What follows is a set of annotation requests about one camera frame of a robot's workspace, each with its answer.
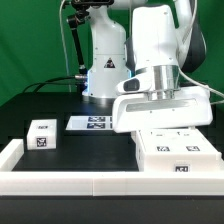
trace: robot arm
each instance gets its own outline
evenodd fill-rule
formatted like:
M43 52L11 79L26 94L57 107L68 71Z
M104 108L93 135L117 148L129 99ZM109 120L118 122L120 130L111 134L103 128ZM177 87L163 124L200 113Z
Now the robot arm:
M120 83L118 94L156 91L159 95L172 96L172 91L178 88L178 68L192 72L188 64L195 70L204 61L206 47L198 26L194 27L193 37L196 37L192 38L197 1L177 0L175 7L177 29L167 5L134 10L129 44L133 47L134 59L130 61L134 62L131 67L135 67L136 76Z
M178 85L191 45L193 13L190 0L175 2L178 29L167 5L134 10L135 77L117 85L121 95L113 105L117 132L207 125L212 121L209 92L198 86Z

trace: marker sticker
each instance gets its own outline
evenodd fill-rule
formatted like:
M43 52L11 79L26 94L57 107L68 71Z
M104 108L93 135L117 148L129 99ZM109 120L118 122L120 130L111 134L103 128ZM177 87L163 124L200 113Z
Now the marker sticker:
M107 60L107 63L105 64L104 68L115 68L114 62L111 58Z

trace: white cube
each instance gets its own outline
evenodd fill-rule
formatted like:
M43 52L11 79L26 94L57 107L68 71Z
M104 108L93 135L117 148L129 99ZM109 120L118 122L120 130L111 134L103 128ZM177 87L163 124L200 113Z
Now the white cube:
M55 149L57 120L33 120L27 134L27 149Z
M140 171L213 172L221 170L221 156L197 129L151 129L136 133Z

